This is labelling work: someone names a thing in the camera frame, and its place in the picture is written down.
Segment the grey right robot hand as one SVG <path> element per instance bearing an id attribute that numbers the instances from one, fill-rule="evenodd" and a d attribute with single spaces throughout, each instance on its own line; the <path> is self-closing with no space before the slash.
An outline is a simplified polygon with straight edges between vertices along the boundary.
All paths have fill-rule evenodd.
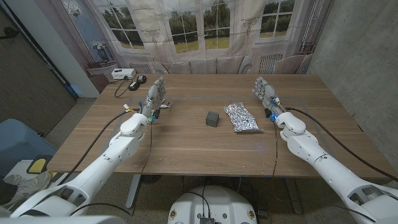
<path id="1" fill-rule="evenodd" d="M 252 92 L 260 99 L 262 105 L 276 116 L 286 112 L 273 86 L 262 77 L 256 79 Z"/>

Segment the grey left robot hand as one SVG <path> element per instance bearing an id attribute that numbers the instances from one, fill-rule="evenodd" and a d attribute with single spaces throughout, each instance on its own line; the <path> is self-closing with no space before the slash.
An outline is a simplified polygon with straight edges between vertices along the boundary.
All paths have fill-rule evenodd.
<path id="1" fill-rule="evenodd" d="M 163 76 L 157 79 L 149 88 L 146 100 L 142 104 L 142 114 L 150 118 L 154 111 L 159 110 L 166 94 Z"/>

